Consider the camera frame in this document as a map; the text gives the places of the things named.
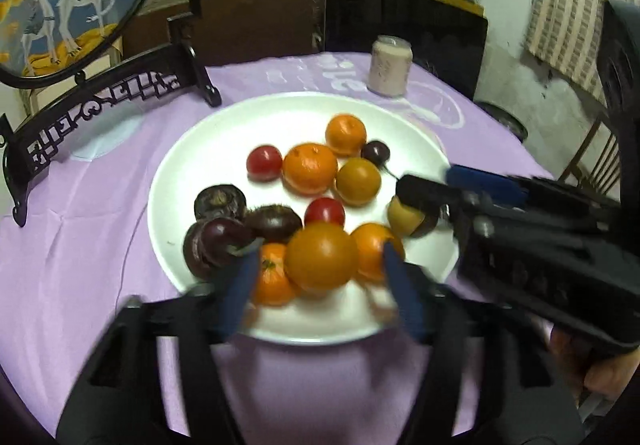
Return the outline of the right hand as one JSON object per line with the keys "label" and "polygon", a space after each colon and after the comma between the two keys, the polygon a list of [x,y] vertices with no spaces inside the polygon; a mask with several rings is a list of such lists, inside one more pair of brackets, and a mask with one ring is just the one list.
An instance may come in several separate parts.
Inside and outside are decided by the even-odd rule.
{"label": "right hand", "polygon": [[639,350],[599,363],[588,363],[578,352],[578,341],[558,327],[551,330],[549,347],[559,362],[576,402],[586,391],[616,401],[639,366]]}

